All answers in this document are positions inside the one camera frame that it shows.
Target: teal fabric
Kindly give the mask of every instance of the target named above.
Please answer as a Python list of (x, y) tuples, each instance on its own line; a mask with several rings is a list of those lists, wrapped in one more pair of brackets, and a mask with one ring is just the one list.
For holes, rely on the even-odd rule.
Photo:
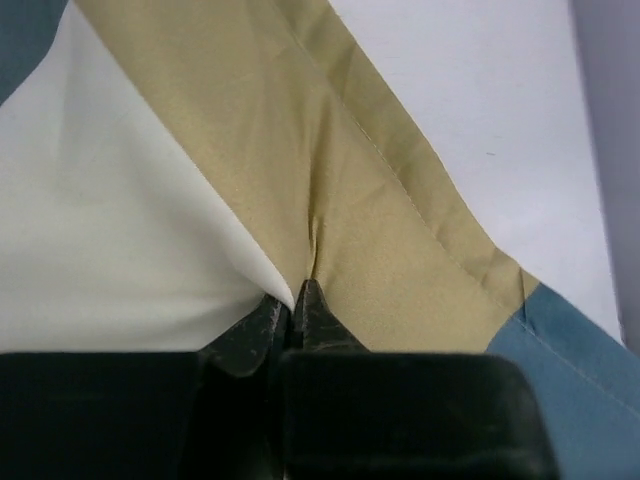
[(0, 105), (42, 61), (67, 0), (0, 0)]
[(488, 351), (529, 378), (563, 478), (640, 478), (640, 358), (544, 285)]

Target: tan fabric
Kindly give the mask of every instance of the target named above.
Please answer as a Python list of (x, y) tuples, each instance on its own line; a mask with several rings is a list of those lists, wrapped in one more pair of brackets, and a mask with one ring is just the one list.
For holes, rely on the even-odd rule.
[(367, 346), (484, 349), (535, 288), (326, 0), (78, 0), (297, 291)]

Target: white fabric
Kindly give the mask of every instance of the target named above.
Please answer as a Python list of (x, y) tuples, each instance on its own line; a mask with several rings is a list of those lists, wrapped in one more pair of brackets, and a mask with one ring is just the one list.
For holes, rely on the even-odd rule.
[(331, 0), (498, 246), (620, 341), (566, 0)]
[(284, 279), (70, 3), (0, 108), (0, 352), (195, 350)]

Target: white stripe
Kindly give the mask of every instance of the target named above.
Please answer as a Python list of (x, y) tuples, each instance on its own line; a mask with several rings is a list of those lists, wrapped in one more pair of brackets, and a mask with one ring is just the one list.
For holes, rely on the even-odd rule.
[(195, 350), (293, 305), (73, 3), (0, 146), (0, 352)]

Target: multicolored cloth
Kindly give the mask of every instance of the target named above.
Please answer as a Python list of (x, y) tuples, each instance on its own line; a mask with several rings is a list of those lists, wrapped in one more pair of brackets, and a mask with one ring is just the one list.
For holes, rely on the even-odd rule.
[(518, 362), (567, 478), (640, 476), (637, 358), (492, 243), (325, 0), (0, 3), (0, 172), (2, 352), (197, 350), (312, 277), (370, 349)]

